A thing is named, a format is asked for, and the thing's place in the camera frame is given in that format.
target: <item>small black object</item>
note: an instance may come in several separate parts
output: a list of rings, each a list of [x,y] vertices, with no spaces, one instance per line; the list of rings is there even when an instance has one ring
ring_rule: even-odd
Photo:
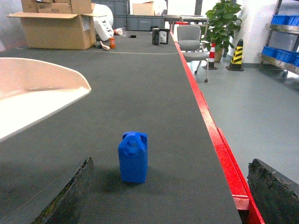
[[[159,45],[159,28],[153,28],[152,29],[152,43],[153,45]]]
[[[100,36],[98,34],[95,35],[95,39],[96,39],[96,41],[100,41],[101,40],[101,38],[100,38]]]
[[[170,29],[160,29],[160,43],[161,44],[168,44],[168,39],[169,39],[169,32]]]

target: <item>cardboard box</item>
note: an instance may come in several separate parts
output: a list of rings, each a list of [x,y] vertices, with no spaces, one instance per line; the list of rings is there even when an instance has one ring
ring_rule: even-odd
[[[36,0],[21,0],[23,12],[25,13],[37,13]]]
[[[70,3],[71,0],[55,0],[55,3]]]
[[[154,2],[149,1],[141,4],[132,4],[133,15],[155,15]]]
[[[43,3],[54,3],[54,0],[36,0],[37,2],[43,2]]]
[[[39,13],[72,14],[70,3],[37,3]]]
[[[93,16],[98,14],[15,13],[31,48],[87,49],[95,43]]]
[[[91,0],[71,0],[71,9],[74,14],[90,14],[92,13]]]

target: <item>black cylinder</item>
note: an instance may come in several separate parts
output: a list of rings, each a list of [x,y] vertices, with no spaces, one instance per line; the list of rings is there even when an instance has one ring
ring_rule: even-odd
[[[153,33],[153,44],[154,45],[159,45],[159,28],[153,28],[152,30]]]

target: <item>red metal rail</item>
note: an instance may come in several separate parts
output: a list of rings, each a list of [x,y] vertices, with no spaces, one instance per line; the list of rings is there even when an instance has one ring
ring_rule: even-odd
[[[193,90],[199,110],[205,121],[219,161],[222,165],[224,175],[227,179],[237,209],[249,211],[249,224],[265,224],[258,208],[256,207],[249,186],[238,166],[237,161],[235,160],[235,157],[224,137],[222,130],[217,128],[209,111],[206,100],[200,91],[186,60],[184,59],[178,43],[176,42],[175,45],[182,59],[190,86]]]

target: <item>red white traffic cone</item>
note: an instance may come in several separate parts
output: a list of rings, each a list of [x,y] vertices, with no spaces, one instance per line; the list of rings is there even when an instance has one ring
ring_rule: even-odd
[[[209,70],[216,70],[217,68],[214,67],[214,62],[215,62],[215,47],[216,47],[216,43],[212,43],[212,47],[210,50],[210,56],[208,58],[209,61]]]

